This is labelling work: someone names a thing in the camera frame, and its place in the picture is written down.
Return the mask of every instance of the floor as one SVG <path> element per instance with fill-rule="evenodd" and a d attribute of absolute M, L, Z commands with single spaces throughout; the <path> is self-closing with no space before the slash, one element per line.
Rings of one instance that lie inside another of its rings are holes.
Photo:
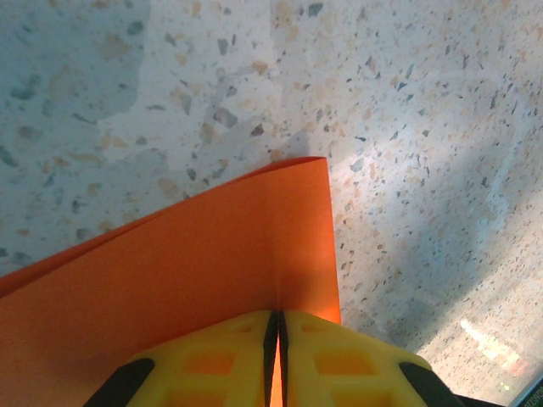
<path fill-rule="evenodd" d="M 344 323 L 507 404 L 543 366 L 543 3 L 4 0 L 0 275 L 329 159 Z"/>

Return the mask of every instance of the orange paper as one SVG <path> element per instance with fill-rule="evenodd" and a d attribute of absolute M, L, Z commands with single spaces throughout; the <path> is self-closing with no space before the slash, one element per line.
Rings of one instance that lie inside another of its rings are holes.
<path fill-rule="evenodd" d="M 83 405 L 165 340 L 258 309 L 340 322 L 327 162 L 283 161 L 0 279 L 0 405 Z"/>

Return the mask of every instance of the yellow plastic object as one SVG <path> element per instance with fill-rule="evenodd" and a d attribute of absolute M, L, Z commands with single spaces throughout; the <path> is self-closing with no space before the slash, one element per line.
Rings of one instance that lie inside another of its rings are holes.
<path fill-rule="evenodd" d="M 127 407 L 260 407 L 263 342 L 271 312 L 257 311 L 142 352 L 155 367 Z"/>
<path fill-rule="evenodd" d="M 299 311 L 285 311 L 288 407 L 426 407 L 398 364 L 423 358 Z"/>

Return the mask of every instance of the orange sheet edge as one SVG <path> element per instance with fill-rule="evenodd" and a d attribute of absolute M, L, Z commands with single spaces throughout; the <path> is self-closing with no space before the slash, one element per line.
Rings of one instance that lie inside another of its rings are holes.
<path fill-rule="evenodd" d="M 0 405 L 83 405 L 136 352 L 258 309 L 340 323 L 324 158 L 268 165 L 0 279 Z"/>

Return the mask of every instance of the folded orange paper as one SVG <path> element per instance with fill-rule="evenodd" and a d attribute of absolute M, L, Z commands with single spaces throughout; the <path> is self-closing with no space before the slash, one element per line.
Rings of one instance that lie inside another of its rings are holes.
<path fill-rule="evenodd" d="M 83 405 L 135 353 L 258 309 L 340 322 L 325 159 L 269 165 L 0 279 L 0 405 Z"/>

